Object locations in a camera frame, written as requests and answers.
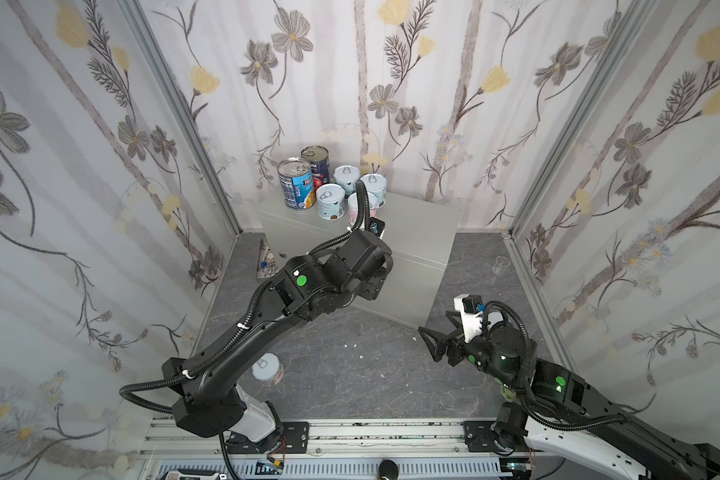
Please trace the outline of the teal label can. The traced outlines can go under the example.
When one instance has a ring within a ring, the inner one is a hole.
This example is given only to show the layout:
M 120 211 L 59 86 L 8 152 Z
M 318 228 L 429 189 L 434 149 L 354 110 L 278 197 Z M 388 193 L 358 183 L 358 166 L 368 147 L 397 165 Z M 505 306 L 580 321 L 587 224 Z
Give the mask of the teal label can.
M 324 220 L 338 220 L 345 214 L 345 190 L 341 185 L 328 183 L 316 191 L 318 215 Z

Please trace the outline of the green label can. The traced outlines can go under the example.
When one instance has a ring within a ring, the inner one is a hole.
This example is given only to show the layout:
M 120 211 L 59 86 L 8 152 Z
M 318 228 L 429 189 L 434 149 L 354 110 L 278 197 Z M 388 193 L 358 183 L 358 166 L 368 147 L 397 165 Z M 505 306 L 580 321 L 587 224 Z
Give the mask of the green label can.
M 340 165 L 333 172 L 334 182 L 343 188 L 347 197 L 355 192 L 355 184 L 361 176 L 361 171 L 353 165 Z

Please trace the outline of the pink label can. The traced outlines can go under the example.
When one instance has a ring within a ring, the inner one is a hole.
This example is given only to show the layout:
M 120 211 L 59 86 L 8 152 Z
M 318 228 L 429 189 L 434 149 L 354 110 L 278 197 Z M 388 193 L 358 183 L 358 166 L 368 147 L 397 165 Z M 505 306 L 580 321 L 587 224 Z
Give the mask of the pink label can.
M 283 377 L 283 366 L 273 353 L 265 353 L 251 367 L 253 377 L 260 383 L 273 386 Z

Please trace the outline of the blue label tall can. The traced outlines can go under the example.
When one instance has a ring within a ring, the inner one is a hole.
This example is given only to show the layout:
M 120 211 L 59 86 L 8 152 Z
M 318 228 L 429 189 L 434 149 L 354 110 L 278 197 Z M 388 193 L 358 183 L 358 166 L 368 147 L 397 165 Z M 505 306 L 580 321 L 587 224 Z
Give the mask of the blue label tall can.
M 285 205 L 293 210 L 308 210 L 315 202 L 311 164 L 298 157 L 282 160 L 277 167 Z

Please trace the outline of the dark chopped tomatoes can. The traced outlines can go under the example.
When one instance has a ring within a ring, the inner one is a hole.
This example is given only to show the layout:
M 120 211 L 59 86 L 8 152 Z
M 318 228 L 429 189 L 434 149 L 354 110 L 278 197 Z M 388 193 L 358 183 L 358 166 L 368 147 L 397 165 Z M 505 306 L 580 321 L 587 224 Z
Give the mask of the dark chopped tomatoes can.
M 311 166 L 315 190 L 330 182 L 329 151 L 326 147 L 307 146 L 301 151 L 300 156 Z

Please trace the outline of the lime label can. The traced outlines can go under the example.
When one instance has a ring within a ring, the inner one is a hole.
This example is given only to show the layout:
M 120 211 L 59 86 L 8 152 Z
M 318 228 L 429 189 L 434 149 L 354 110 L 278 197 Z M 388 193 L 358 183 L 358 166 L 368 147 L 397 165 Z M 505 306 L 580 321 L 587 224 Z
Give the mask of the lime label can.
M 516 393 L 512 391 L 511 389 L 502 386 L 500 389 L 501 395 L 503 398 L 508 402 L 515 402 L 516 401 Z

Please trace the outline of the red label can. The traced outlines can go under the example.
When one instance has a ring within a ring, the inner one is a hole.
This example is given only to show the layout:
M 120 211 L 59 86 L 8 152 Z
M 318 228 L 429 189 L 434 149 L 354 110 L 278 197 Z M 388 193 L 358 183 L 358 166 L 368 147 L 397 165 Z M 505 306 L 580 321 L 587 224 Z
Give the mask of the red label can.
M 370 216 L 374 217 L 376 215 L 378 200 L 372 193 L 368 194 L 368 200 L 369 200 L 369 206 L 370 206 Z M 359 212 L 358 195 L 357 195 L 357 193 L 353 193 L 347 199 L 348 223 L 350 226 L 352 226 L 355 223 L 355 221 L 358 217 L 358 212 Z

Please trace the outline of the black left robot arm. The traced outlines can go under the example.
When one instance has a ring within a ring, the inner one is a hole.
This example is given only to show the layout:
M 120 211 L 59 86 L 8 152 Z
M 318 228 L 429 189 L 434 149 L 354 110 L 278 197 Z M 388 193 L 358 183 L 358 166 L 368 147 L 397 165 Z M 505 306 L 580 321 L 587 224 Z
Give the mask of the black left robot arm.
M 258 442 L 280 422 L 272 406 L 248 395 L 239 378 L 277 340 L 356 298 L 374 300 L 394 266 L 391 248 L 368 231 L 346 233 L 335 248 L 295 256 L 257 287 L 237 324 L 186 360 L 171 359 L 179 399 L 171 410 L 176 425 L 210 438 L 227 431 Z

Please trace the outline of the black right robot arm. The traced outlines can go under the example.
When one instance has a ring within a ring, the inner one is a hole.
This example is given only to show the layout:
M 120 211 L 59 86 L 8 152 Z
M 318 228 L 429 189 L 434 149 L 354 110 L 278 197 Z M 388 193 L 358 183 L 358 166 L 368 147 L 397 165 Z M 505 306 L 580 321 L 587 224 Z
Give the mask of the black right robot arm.
M 419 330 L 433 360 L 467 361 L 515 395 L 491 426 L 488 450 L 541 451 L 611 479 L 720 479 L 718 448 L 665 434 L 571 370 L 538 358 L 526 326 L 506 305 L 446 316 L 453 331 Z M 478 323 L 474 336 L 466 331 L 470 318 Z

